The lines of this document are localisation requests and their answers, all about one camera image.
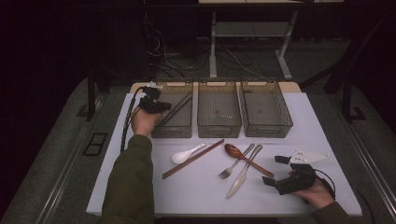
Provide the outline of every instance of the white plastic knife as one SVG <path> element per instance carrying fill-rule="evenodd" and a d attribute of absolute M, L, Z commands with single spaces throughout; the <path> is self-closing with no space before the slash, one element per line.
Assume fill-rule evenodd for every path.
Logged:
<path fill-rule="evenodd" d="M 262 145 L 257 145 L 254 148 L 253 153 L 250 155 L 251 161 L 253 161 L 254 157 L 257 155 L 257 153 L 259 153 L 260 150 L 262 150 Z M 245 182 L 245 180 L 247 179 L 247 171 L 249 166 L 250 164 L 247 162 L 244 169 L 242 169 L 241 174 L 239 174 L 238 178 L 236 178 L 235 182 L 233 183 L 233 187 L 228 192 L 226 196 L 227 199 L 231 198 L 231 196 L 233 196 L 239 190 L 239 188 L 241 188 L 242 184 Z"/>

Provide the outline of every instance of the hand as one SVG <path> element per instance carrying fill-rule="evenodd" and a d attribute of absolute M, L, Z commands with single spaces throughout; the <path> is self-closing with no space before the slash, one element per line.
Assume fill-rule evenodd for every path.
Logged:
<path fill-rule="evenodd" d="M 134 134 L 149 136 L 154 128 L 155 121 L 162 115 L 162 113 L 150 114 L 137 106 L 131 115 L 131 126 Z"/>
<path fill-rule="evenodd" d="M 335 202 L 329 190 L 318 179 L 310 189 L 299 190 L 292 194 L 309 201 L 317 210 Z"/>

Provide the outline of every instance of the green sleeve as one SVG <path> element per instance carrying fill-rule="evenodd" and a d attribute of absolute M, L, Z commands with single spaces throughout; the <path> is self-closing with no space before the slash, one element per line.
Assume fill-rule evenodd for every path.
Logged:
<path fill-rule="evenodd" d="M 151 150 L 146 136 L 129 140 L 108 178 L 99 224 L 154 222 Z"/>
<path fill-rule="evenodd" d="M 314 213 L 318 224 L 353 224 L 359 223 L 350 217 L 338 202 L 331 203 Z"/>

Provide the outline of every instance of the fork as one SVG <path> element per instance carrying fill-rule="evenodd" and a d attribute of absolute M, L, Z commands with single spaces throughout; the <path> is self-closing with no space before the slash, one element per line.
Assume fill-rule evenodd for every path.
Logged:
<path fill-rule="evenodd" d="M 250 144 L 250 146 L 245 150 L 244 156 L 246 156 L 246 155 L 249 153 L 249 151 L 250 151 L 251 149 L 253 149 L 253 148 L 254 148 L 254 144 Z M 225 178 L 227 178 L 228 176 L 230 176 L 230 175 L 233 173 L 233 168 L 234 168 L 235 165 L 236 165 L 238 162 L 240 162 L 240 161 L 241 161 L 240 159 L 236 160 L 236 161 L 233 163 L 232 166 L 230 166 L 230 167 L 226 168 L 225 170 L 223 170 L 223 172 L 221 172 L 221 173 L 219 174 L 219 177 L 220 177 L 221 179 L 225 179 Z"/>

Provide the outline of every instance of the chopstick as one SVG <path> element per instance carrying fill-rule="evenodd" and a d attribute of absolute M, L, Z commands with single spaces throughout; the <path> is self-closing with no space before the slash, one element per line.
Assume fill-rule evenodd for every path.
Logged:
<path fill-rule="evenodd" d="M 224 139 L 219 140 L 217 143 L 213 144 L 212 146 L 208 147 L 207 149 L 205 149 L 204 151 L 196 154 L 195 156 L 187 159 L 185 162 L 175 166 L 174 168 L 170 169 L 169 171 L 163 173 L 163 179 L 169 177 L 170 175 L 176 173 L 177 171 L 179 171 L 181 168 L 187 166 L 188 164 L 192 163 L 193 161 L 195 161 L 196 159 L 204 156 L 207 152 L 209 152 L 210 150 L 212 150 L 215 147 L 218 147 L 220 144 L 224 143 Z"/>

